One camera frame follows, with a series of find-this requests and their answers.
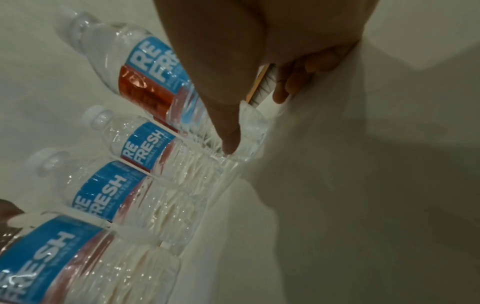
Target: white bottle cap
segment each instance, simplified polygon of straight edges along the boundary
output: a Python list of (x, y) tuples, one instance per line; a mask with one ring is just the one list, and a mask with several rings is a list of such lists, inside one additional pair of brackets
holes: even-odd
[(69, 46), (75, 48), (70, 38), (72, 23), (78, 14), (67, 6), (60, 6), (53, 18), (53, 29), (56, 34)]
[(104, 106), (93, 106), (81, 117), (84, 125), (94, 130), (101, 130), (113, 118), (114, 113)]
[(25, 162), (25, 167), (40, 177), (46, 176), (55, 165), (63, 162), (68, 156), (69, 153), (67, 151), (46, 148), (32, 155)]

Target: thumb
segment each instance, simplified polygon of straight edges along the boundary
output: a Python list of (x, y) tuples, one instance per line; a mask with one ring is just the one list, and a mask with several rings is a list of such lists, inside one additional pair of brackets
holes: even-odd
[(223, 152), (233, 154), (240, 144), (240, 103), (223, 104), (200, 95), (215, 130), (222, 140)]

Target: water bottle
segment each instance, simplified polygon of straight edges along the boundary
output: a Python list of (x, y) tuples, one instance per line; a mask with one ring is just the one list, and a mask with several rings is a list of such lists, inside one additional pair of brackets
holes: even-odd
[[(101, 23), (95, 16), (62, 7), (55, 22), (60, 38), (84, 54), (103, 83), (151, 113), (155, 120), (191, 138), (216, 157), (222, 141), (173, 50), (147, 30)], [(235, 161), (248, 161), (263, 143), (268, 124), (246, 102), (240, 105), (241, 141)]]
[(110, 156), (72, 158), (66, 151), (46, 148), (26, 166), (40, 177), (49, 175), (65, 205), (146, 230), (170, 245), (188, 243), (205, 210), (205, 200), (197, 201)]
[(114, 115), (103, 106), (93, 106), (83, 123), (100, 131), (101, 138), (117, 157), (176, 183), (185, 191), (209, 197), (222, 175), (219, 162), (190, 149), (182, 139), (138, 115)]
[(0, 302), (164, 304), (180, 261), (56, 213), (0, 222)]

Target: white surface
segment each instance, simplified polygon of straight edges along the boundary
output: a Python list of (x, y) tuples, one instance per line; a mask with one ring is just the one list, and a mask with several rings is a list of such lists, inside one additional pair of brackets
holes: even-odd
[[(165, 35), (150, 1), (73, 1)], [(47, 146), (104, 151), (80, 117), (113, 96), (49, 27), (53, 5), (3, 1), (0, 193)], [(284, 106), (205, 219), (170, 304), (480, 302), (480, 3), (381, 0), (339, 69)]]

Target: blue label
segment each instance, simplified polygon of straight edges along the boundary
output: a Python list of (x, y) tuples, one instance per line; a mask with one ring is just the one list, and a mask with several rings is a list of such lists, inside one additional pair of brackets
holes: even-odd
[(176, 94), (190, 78), (173, 50), (155, 37), (141, 41), (130, 53), (125, 65)]
[(121, 151), (121, 157), (132, 164), (151, 172), (174, 135), (147, 122), (130, 135)]
[(81, 187), (71, 206), (112, 221), (128, 195), (146, 176), (121, 161), (113, 161)]
[(38, 304), (97, 226), (58, 216), (24, 236), (0, 256), (0, 300)]

